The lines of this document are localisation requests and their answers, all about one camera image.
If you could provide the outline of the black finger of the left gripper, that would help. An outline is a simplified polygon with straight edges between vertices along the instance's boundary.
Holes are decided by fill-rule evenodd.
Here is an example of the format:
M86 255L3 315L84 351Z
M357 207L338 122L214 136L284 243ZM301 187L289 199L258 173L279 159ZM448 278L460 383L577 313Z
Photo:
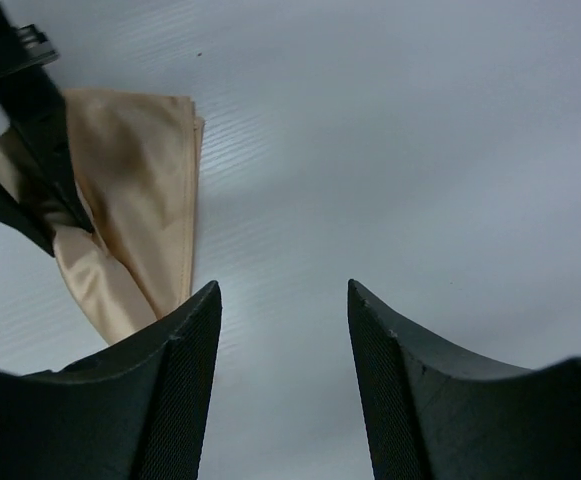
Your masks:
M0 155L0 223L25 236L54 256L58 201L26 165Z

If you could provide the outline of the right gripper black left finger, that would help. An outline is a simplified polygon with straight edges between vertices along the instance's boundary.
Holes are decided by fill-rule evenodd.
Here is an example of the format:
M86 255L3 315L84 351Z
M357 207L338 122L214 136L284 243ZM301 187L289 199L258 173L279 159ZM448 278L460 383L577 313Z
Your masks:
M0 479L196 478L219 334L210 282L60 371L0 371Z

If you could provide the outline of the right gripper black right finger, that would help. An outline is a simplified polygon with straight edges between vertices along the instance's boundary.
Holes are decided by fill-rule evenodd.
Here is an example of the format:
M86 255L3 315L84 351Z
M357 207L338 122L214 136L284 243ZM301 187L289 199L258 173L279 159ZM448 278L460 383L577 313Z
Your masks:
M581 479L581 358L490 359L354 280L347 317L376 478Z

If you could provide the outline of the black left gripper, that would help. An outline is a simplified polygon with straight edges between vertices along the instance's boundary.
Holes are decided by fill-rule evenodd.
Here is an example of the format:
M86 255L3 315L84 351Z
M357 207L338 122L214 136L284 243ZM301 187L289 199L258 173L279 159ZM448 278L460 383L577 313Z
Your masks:
M0 147L13 165L38 181L67 223L91 232L70 156L66 103L41 67L59 58L35 24L16 26L0 4L0 106L10 121Z

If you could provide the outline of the peach cloth napkin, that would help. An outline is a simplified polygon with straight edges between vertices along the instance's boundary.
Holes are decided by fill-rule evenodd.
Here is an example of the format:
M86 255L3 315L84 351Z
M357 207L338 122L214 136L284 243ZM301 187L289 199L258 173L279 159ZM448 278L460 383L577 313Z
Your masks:
M204 121L187 96L71 89L64 97L93 231L72 224L43 191L12 132L0 137L0 184L40 219L72 297L115 344L191 295Z

